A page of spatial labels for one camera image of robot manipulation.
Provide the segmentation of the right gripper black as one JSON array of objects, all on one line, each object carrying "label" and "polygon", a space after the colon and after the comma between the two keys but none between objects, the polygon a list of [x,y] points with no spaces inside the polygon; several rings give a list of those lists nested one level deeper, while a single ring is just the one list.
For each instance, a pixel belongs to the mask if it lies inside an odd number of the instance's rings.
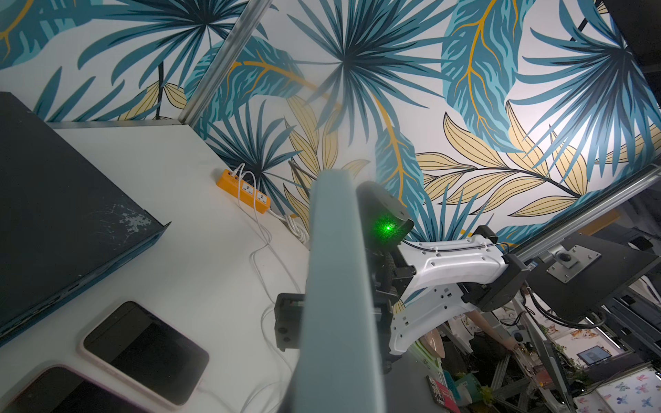
[{"label": "right gripper black", "polygon": [[[413,278],[413,266],[399,249],[368,251],[368,271],[373,286],[373,310],[379,339],[382,370],[389,372],[400,359],[390,354],[394,306]],[[275,303],[275,338],[280,351],[299,349],[304,294],[279,294]]]}]

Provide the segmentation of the phone with light blue case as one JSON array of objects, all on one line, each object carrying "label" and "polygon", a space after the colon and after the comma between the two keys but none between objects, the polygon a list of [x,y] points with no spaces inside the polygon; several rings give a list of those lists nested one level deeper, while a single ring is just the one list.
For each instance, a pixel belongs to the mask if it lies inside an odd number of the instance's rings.
[{"label": "phone with light blue case", "polygon": [[384,412],[373,289],[349,172],[320,173],[310,224],[299,360],[278,410]]}]

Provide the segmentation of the phone with pink case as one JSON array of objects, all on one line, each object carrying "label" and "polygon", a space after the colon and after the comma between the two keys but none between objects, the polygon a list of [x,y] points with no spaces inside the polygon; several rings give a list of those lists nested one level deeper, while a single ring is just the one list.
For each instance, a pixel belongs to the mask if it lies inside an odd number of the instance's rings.
[{"label": "phone with pink case", "polygon": [[145,408],[102,387],[64,365],[43,370],[1,407],[2,412],[122,412],[145,413]]}]

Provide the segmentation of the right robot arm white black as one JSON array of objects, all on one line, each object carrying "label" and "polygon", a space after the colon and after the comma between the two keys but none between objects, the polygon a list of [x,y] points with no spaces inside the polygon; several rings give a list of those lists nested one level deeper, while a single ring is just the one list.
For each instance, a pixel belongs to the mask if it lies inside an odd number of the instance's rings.
[{"label": "right robot arm white black", "polygon": [[363,346],[389,370],[424,335],[511,301],[528,270],[485,225],[455,241],[413,244],[411,216],[375,182],[320,177],[311,191],[306,291],[275,304],[277,349]]}]

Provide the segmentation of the phone with white case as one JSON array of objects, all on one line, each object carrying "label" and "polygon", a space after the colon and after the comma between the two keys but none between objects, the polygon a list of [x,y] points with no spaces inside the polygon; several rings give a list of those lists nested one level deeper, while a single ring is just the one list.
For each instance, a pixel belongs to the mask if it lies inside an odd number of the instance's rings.
[{"label": "phone with white case", "polygon": [[189,402],[210,362],[206,349],[135,301],[117,306],[78,348],[107,373],[173,410]]}]

